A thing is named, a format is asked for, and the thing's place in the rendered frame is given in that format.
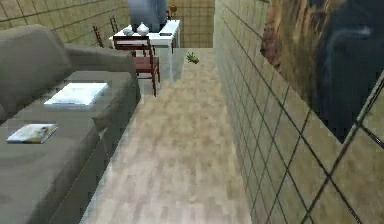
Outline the grey-brown sofa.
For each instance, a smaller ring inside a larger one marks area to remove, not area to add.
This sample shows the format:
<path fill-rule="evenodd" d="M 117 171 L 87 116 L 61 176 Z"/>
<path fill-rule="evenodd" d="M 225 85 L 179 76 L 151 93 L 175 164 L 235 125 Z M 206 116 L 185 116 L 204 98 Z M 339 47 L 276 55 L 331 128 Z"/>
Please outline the grey-brown sofa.
<path fill-rule="evenodd" d="M 89 105 L 45 105 L 70 82 L 107 83 Z M 49 28 L 0 31 L 0 224 L 79 224 L 140 100 L 130 53 L 68 44 Z M 57 124 L 42 144 L 8 143 Z"/>

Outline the white table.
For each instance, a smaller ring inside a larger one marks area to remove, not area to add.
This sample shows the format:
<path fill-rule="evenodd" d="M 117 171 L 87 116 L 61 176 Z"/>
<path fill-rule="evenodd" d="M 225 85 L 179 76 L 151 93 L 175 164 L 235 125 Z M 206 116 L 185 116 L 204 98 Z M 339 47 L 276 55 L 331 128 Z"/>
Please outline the white table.
<path fill-rule="evenodd" d="M 177 38 L 177 41 L 180 41 L 180 20 L 168 20 L 165 26 L 159 32 L 150 31 L 147 36 L 152 45 L 155 46 L 167 46 L 169 49 L 172 49 L 172 43 L 174 38 Z M 160 36 L 159 33 L 173 33 L 172 36 Z"/>

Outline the yellow and white book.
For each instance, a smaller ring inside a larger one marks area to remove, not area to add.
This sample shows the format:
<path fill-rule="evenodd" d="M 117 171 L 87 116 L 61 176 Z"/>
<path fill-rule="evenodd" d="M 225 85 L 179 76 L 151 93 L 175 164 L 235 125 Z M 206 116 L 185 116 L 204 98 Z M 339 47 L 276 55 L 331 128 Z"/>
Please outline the yellow and white book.
<path fill-rule="evenodd" d="M 12 133 L 8 143 L 42 144 L 58 129 L 57 124 L 26 124 Z"/>

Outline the grey-blue wall painting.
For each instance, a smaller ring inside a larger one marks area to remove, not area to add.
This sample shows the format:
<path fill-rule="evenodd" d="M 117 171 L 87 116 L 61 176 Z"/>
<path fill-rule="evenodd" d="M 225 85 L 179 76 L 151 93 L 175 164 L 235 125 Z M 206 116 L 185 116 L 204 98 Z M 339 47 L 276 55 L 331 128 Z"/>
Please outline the grey-blue wall painting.
<path fill-rule="evenodd" d="M 167 23 L 166 0 L 127 0 L 127 6 L 134 31 L 143 23 L 151 33 L 158 33 Z"/>

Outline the brown and blue wall painting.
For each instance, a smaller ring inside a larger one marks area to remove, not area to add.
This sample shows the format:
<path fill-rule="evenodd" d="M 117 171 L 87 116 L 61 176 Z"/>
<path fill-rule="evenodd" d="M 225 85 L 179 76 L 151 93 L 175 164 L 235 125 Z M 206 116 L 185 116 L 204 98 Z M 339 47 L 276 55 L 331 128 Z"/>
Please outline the brown and blue wall painting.
<path fill-rule="evenodd" d="M 384 0 L 267 0 L 261 53 L 344 141 L 384 71 Z"/>

